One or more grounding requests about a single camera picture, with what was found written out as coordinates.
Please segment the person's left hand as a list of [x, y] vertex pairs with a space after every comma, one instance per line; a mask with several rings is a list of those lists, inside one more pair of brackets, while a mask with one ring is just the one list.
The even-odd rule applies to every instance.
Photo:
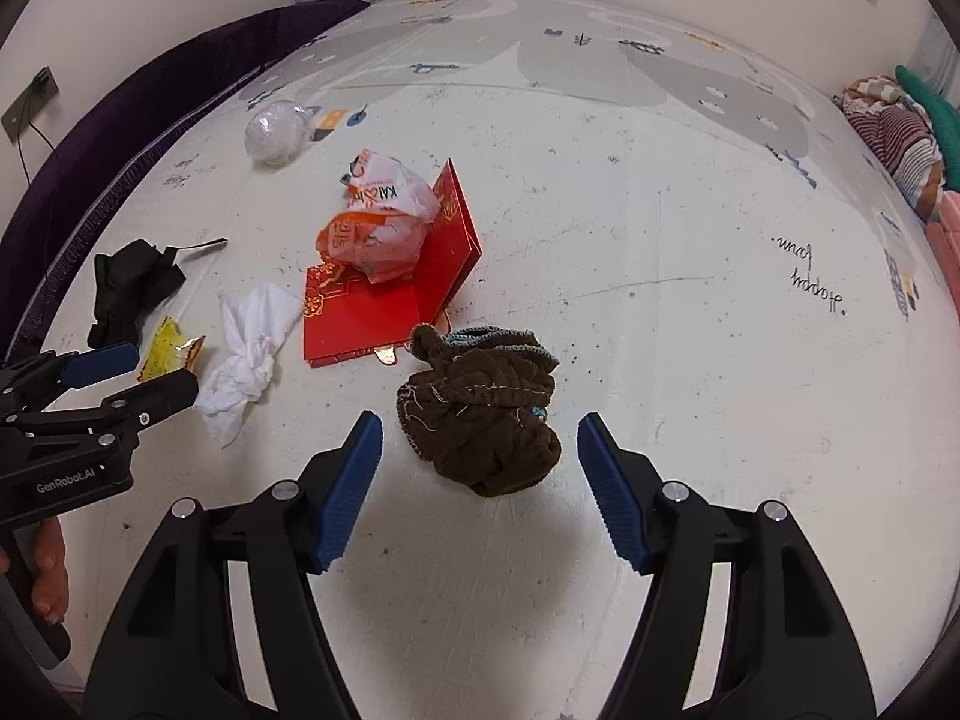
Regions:
[[64, 532], [57, 517], [46, 518], [31, 540], [36, 575], [32, 585], [32, 607], [47, 624], [64, 621], [70, 600], [65, 567]]

